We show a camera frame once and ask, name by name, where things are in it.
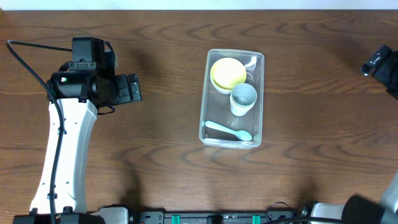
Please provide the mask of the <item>grey cup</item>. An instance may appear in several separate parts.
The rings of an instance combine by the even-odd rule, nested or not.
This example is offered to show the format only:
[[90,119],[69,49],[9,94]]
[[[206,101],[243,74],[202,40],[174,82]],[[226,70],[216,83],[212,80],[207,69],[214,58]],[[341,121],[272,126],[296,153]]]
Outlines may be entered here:
[[257,100],[256,89],[247,83],[236,85],[231,91],[231,102],[244,108],[253,106]]

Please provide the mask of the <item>white plastic fork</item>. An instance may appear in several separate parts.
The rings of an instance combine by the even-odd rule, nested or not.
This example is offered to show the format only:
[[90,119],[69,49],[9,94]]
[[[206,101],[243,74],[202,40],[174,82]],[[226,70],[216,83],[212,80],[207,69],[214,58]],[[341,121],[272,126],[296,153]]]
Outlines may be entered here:
[[258,144],[254,141],[230,141],[224,139],[205,138],[203,144],[213,147],[226,147],[226,148],[247,148],[257,147]]

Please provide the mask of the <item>mint green spoon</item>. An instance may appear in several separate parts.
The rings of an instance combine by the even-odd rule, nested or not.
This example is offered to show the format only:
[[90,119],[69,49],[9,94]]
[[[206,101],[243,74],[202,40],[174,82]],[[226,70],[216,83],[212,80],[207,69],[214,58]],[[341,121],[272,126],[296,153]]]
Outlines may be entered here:
[[227,128],[226,126],[218,124],[214,121],[205,121],[205,126],[210,129],[214,129],[217,131],[232,134],[232,135],[236,136],[241,141],[251,141],[252,140],[251,134],[245,130],[235,131],[233,129]]

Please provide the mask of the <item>white bowl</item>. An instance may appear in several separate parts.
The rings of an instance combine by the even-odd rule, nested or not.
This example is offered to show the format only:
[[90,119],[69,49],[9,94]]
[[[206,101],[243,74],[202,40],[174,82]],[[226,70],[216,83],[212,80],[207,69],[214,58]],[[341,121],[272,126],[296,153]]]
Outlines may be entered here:
[[212,85],[214,86],[214,88],[216,89],[216,91],[218,91],[219,93],[222,93],[225,95],[228,95],[231,93],[231,90],[227,90],[227,89],[224,89],[224,88],[218,86],[212,78],[210,79],[210,81],[211,81]]

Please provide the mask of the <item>yellow bowl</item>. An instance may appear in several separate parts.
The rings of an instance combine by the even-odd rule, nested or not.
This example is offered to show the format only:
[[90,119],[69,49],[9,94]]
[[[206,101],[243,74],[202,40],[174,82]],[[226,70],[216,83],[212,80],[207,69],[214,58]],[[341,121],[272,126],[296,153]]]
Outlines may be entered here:
[[235,58],[221,58],[211,67],[210,77],[215,83],[227,90],[244,83],[247,78],[244,65]]

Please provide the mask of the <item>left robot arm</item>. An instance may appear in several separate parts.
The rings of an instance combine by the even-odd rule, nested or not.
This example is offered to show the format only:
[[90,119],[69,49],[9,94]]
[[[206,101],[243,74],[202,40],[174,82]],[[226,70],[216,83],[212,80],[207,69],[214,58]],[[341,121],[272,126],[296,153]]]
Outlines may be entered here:
[[92,94],[119,97],[137,85],[137,77],[102,78],[92,72],[55,72],[47,86],[57,96],[49,105],[50,132],[40,185],[27,215],[14,223],[138,223],[126,205],[110,205],[88,213],[85,195],[86,158],[98,116]]

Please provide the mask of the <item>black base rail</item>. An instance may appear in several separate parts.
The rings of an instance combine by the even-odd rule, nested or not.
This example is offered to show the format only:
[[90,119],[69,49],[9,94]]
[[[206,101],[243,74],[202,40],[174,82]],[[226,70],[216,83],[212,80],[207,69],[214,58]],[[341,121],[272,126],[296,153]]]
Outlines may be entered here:
[[110,205],[93,212],[106,224],[261,224],[285,218],[308,217],[313,210],[312,204],[304,205],[300,210],[289,207],[284,202],[275,202],[264,211],[218,211],[218,212],[167,212],[165,210],[136,211],[124,205]]

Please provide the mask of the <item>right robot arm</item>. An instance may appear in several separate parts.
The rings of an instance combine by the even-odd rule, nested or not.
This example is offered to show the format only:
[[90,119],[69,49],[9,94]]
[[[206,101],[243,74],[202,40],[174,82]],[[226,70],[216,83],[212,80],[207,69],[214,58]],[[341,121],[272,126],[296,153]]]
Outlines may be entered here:
[[[383,45],[360,68],[383,84],[388,94],[397,98],[397,51]],[[397,176],[393,178],[380,202],[360,195],[351,196],[345,204],[316,202],[306,206],[300,216],[304,223],[397,224]]]

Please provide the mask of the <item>clear plastic container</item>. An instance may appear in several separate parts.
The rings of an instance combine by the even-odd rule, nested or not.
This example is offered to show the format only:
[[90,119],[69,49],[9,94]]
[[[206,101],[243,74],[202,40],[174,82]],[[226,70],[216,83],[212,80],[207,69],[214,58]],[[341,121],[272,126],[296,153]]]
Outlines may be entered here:
[[[244,116],[235,116],[230,109],[231,94],[225,95],[216,91],[210,79],[212,65],[221,58],[235,58],[246,69],[246,83],[257,91],[257,100],[254,106]],[[245,130],[252,136],[252,140],[261,145],[262,120],[264,114],[264,72],[265,56],[259,52],[236,49],[211,49],[206,59],[203,94],[201,100],[199,138],[240,141],[236,136],[207,128],[205,121],[214,121],[235,131]]]

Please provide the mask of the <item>white cup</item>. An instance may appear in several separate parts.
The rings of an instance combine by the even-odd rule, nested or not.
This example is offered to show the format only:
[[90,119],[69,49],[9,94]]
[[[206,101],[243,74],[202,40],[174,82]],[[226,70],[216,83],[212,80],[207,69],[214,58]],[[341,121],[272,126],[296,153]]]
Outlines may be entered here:
[[232,114],[235,116],[244,116],[253,106],[254,104],[243,106],[235,103],[234,101],[230,101],[230,109]]

